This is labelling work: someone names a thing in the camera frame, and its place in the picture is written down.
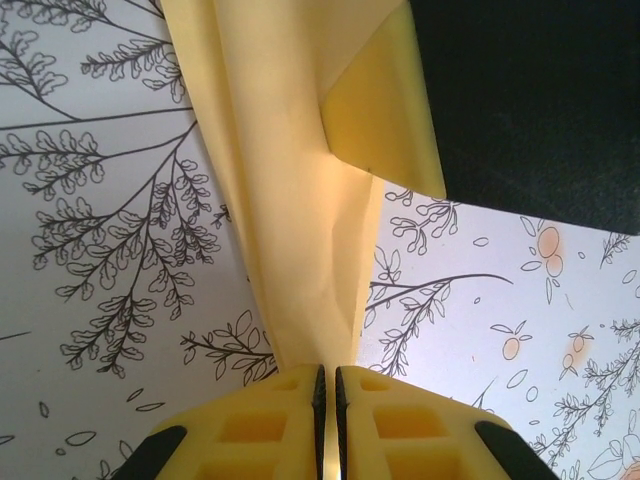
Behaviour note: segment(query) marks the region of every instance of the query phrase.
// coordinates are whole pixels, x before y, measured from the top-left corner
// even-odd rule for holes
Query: leaf illustration
[[[49,418],[49,407],[44,402],[39,402],[38,407],[40,409],[40,416],[43,418]]]
[[[124,440],[120,440],[118,450],[120,450],[120,455],[122,455],[125,460],[128,460],[129,457],[133,455],[133,448]]]
[[[146,405],[140,405],[136,407],[136,412],[152,412],[162,407],[164,402],[156,402],[156,403],[147,403]]]
[[[533,226],[533,223],[531,223],[531,220],[529,220],[527,217],[520,217],[520,221],[522,222],[522,226],[524,227],[524,229],[526,230],[527,234],[530,237],[534,237],[536,236],[536,229]]]
[[[514,334],[515,334],[515,335],[518,335],[526,323],[527,323],[527,321],[526,321],[526,320],[523,320],[523,321],[520,323],[520,325],[518,325],[518,326],[516,327],[516,330],[515,330]]]
[[[551,305],[551,300],[553,299],[553,284],[551,283],[551,279],[549,277],[547,277],[546,289],[547,289],[547,303]]]
[[[0,60],[0,78],[46,104],[43,97],[65,85],[68,78],[49,70],[56,63],[55,57],[42,52],[28,55],[38,38],[34,31],[16,31],[8,43],[0,39],[0,52],[8,54]]]
[[[107,21],[104,0],[5,0],[2,7],[14,5],[22,18],[38,25],[70,26],[74,33],[86,31],[93,21]]]
[[[97,433],[92,430],[85,430],[69,435],[64,442],[70,447],[81,447],[86,445],[96,437]]]
[[[610,480],[622,469],[622,459],[616,457],[611,449],[607,448],[594,460],[587,470],[595,480]]]
[[[507,327],[506,325],[502,325],[500,323],[497,323],[495,325],[491,325],[489,327],[491,330],[495,330],[496,332],[502,332],[502,333],[509,333],[509,334],[513,334],[513,330],[511,330],[509,327]]]
[[[9,443],[11,440],[15,438],[16,438],[15,435],[0,435],[0,446],[4,445],[5,443]]]
[[[533,272],[539,269],[542,266],[542,262],[538,260],[532,260],[531,262],[527,262],[520,267],[520,270],[524,272]]]
[[[625,435],[622,439],[622,466],[627,469],[640,461],[640,438],[634,434]]]
[[[633,433],[633,431],[636,429],[636,419],[637,419],[636,411],[631,410],[629,412],[629,431],[628,431],[629,434]]]
[[[100,78],[109,75],[112,82],[125,78],[140,78],[142,72],[150,72],[165,60],[166,42],[148,39],[132,39],[128,44],[118,44],[110,54],[100,52],[96,57],[87,55],[80,64],[80,70],[85,75]]]

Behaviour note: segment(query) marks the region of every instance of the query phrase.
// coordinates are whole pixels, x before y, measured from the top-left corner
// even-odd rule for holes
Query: twig illustration
[[[531,444],[538,455],[547,455],[547,464],[551,467],[557,466],[558,458],[564,457],[570,450],[570,444],[577,439],[577,429],[587,420],[588,414],[593,414],[592,418],[596,422],[593,433],[600,436],[614,413],[614,392],[621,387],[631,397],[640,381],[640,321],[629,323],[625,320],[620,324],[614,321],[611,330],[619,342],[637,339],[636,343],[604,367],[599,367],[593,359],[589,359],[583,378],[586,379],[585,387],[595,385],[595,399],[588,394],[581,400],[575,395],[567,394],[556,402],[558,410],[554,416],[563,417],[563,427],[554,427],[553,436],[549,440],[544,434],[540,434]]]
[[[373,281],[369,284],[370,294],[369,304],[365,309],[365,325],[370,325],[375,320],[377,308],[382,306],[389,308],[394,300],[398,300],[405,310],[405,315],[399,325],[400,328],[385,331],[385,338],[379,340],[380,344],[384,345],[384,355],[380,363],[370,367],[392,377],[406,376],[405,367],[409,365],[409,362],[405,352],[408,342],[420,335],[420,323],[424,319],[429,319],[432,324],[435,323],[436,313],[439,317],[444,318],[444,302],[449,298],[452,283],[470,278],[494,278],[512,283],[499,275],[474,273],[430,280],[417,285],[405,285],[398,283],[401,274],[401,259],[397,251],[394,251],[391,260],[388,261],[384,251],[376,249],[376,262],[382,267],[382,273],[379,276],[383,275],[389,280]]]
[[[622,253],[629,248],[631,237],[622,233],[610,233],[607,240],[602,241],[602,260],[600,260],[600,268],[607,263],[613,263],[613,255]]]
[[[21,337],[23,335],[29,335],[31,332],[21,332],[21,333],[14,333],[12,335],[5,335],[4,337],[0,337],[0,342],[3,340],[9,340],[10,338],[16,338],[16,337]]]
[[[390,220],[394,226],[393,235],[402,238],[408,235],[411,238],[407,245],[407,252],[418,252],[418,255],[427,253],[427,228],[435,227],[431,230],[432,238],[440,238],[445,230],[449,235],[454,235],[458,231],[458,214],[456,208],[460,205],[457,202],[448,200],[434,200],[429,205],[418,205],[416,213],[422,220],[413,220],[408,217],[393,217]]]
[[[250,310],[246,310],[234,325],[227,323],[226,328],[212,330],[200,339],[194,332],[189,332],[182,336],[180,345],[185,346],[185,365],[193,361],[199,350],[206,352],[205,357],[212,358],[216,365],[216,380],[226,373],[228,364],[232,370],[243,372],[245,386],[277,372],[266,334],[253,326]]]

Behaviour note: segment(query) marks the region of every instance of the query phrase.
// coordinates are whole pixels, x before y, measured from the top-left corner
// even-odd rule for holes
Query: yellow fabric
[[[341,160],[445,197],[409,4],[396,8],[330,89],[322,120]]]
[[[356,74],[360,72],[356,80],[371,67],[375,82],[375,49],[384,48],[394,30],[382,29],[387,37],[377,42],[373,55],[367,44],[392,12],[398,7],[406,12],[408,4],[163,0],[163,6],[279,368],[312,363],[333,372],[338,365],[353,363],[383,182],[331,153],[324,128],[331,129],[338,143],[344,137],[332,128],[334,120],[323,125],[320,105],[361,88],[349,73],[354,59]],[[358,60],[363,54],[366,58]],[[394,72],[386,70],[377,85],[403,87],[397,79],[385,80]],[[382,100],[389,108],[389,99]],[[415,133],[416,125],[407,124],[415,115],[403,118],[404,123],[388,127]],[[394,138],[392,130],[369,129],[371,133]],[[392,154],[389,162],[415,162],[413,151],[405,155],[409,150],[385,152]],[[327,392],[325,461],[327,473],[335,478],[332,387],[329,384]]]

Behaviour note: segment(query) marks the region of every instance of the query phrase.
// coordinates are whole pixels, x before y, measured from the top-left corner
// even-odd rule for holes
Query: black surface
[[[336,368],[336,422],[338,424],[338,449],[342,480],[347,480],[347,392],[344,388],[342,370]]]
[[[640,232],[640,1],[411,0],[454,200]]]
[[[476,432],[511,480],[558,480],[527,442],[492,422],[476,423]]]
[[[186,435],[186,428],[174,426],[145,438],[113,480],[154,480]]]
[[[327,379],[324,366],[318,367],[316,385],[313,389],[313,428],[316,447],[316,472],[318,480],[322,480],[324,465],[324,425],[327,418]]]

